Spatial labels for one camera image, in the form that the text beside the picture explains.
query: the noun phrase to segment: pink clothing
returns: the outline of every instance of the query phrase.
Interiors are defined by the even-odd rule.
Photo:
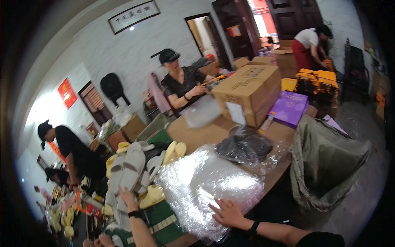
[[[52,202],[52,198],[53,198],[53,197],[52,197],[52,194],[49,193],[46,189],[44,189],[44,188],[41,187],[41,186],[39,186],[38,189],[40,190],[40,194],[42,194],[44,198],[46,198],[46,197],[45,197],[45,193],[47,194],[48,199],[49,199],[49,203],[51,203],[51,202]]]
[[[161,78],[158,77],[154,72],[150,73],[147,77],[148,89],[154,97],[155,103],[158,106],[161,113],[169,111],[170,105],[167,102],[163,91],[160,88]]]

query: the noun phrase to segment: black shirt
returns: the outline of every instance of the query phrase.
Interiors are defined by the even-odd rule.
[[[78,177],[83,175],[90,178],[104,177],[105,164],[100,160],[99,155],[85,146],[69,128],[59,125],[55,128],[55,134],[63,157],[73,154]]]
[[[197,86],[197,82],[204,82],[206,79],[206,74],[199,71],[198,68],[194,66],[181,67],[184,71],[184,83],[180,84],[176,79],[167,74],[165,78],[160,83],[169,97],[170,95],[177,94],[178,98],[183,97],[187,92],[191,91],[192,88]],[[197,101],[202,95],[192,97],[188,104],[182,107],[180,110],[190,106],[193,102]]]
[[[346,246],[341,235],[329,232],[312,232],[304,236],[296,244],[296,247],[344,247]]]

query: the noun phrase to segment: wristband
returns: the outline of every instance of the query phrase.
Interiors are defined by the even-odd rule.
[[[256,235],[256,229],[259,226],[260,221],[255,221],[250,230],[248,230],[248,234],[250,237],[254,237]]]
[[[130,217],[135,217],[135,218],[141,218],[143,219],[143,214],[141,213],[141,211],[133,211],[133,212],[129,212],[128,213],[129,218]]]

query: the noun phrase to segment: wooden table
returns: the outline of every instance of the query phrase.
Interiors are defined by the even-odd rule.
[[[317,109],[313,106],[309,106],[306,114],[310,117],[315,117],[317,114]],[[188,129],[184,117],[179,117],[169,125],[166,131],[176,142],[183,142],[186,144],[186,155],[189,155],[204,144],[220,143],[228,136],[229,130],[235,125],[236,124],[234,122],[225,119],[221,115],[203,128]],[[289,146],[293,142],[295,132],[296,130],[290,127],[273,122],[266,131],[265,135],[274,141],[284,141],[285,145]],[[290,154],[285,155],[281,159],[280,163],[265,176],[266,180],[264,195],[266,195],[269,190],[271,190],[277,183],[285,170],[287,170],[288,166],[291,164],[291,160],[292,158]],[[185,234],[183,237],[173,241],[171,246],[189,246],[195,241],[197,241],[197,239],[194,236],[191,234]]]

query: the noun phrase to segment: white shirt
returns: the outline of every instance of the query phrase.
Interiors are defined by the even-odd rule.
[[[302,43],[306,49],[309,49],[311,44],[318,46],[318,35],[315,32],[315,28],[300,31],[294,39]]]

